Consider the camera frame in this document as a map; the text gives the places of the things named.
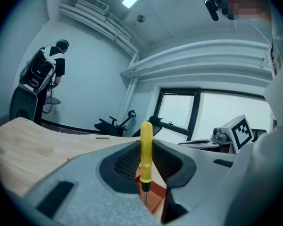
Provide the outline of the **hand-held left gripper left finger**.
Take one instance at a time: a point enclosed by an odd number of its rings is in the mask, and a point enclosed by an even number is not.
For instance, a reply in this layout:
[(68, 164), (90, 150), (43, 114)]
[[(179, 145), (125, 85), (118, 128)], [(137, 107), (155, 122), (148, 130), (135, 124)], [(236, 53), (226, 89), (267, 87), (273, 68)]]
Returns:
[(24, 198), (63, 226), (157, 226), (135, 182), (140, 142), (72, 158), (39, 180)]

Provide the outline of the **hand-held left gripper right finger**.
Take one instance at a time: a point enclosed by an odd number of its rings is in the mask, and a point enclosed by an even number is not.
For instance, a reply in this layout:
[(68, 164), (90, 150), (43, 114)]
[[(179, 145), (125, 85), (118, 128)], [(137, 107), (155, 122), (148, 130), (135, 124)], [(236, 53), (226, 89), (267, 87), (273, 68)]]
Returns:
[(153, 162), (166, 183), (161, 222), (166, 226), (221, 226), (226, 211), (217, 187), (236, 156), (153, 141)]

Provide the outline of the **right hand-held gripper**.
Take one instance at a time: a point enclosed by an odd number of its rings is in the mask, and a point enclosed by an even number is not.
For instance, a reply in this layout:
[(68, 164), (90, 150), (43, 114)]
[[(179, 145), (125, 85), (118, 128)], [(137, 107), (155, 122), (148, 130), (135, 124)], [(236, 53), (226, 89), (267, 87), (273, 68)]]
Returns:
[(228, 148), (228, 153), (238, 154), (241, 148), (252, 142), (253, 132), (245, 115), (235, 117), (226, 124), (214, 128), (209, 139), (199, 139), (180, 143), (189, 148), (222, 152)]

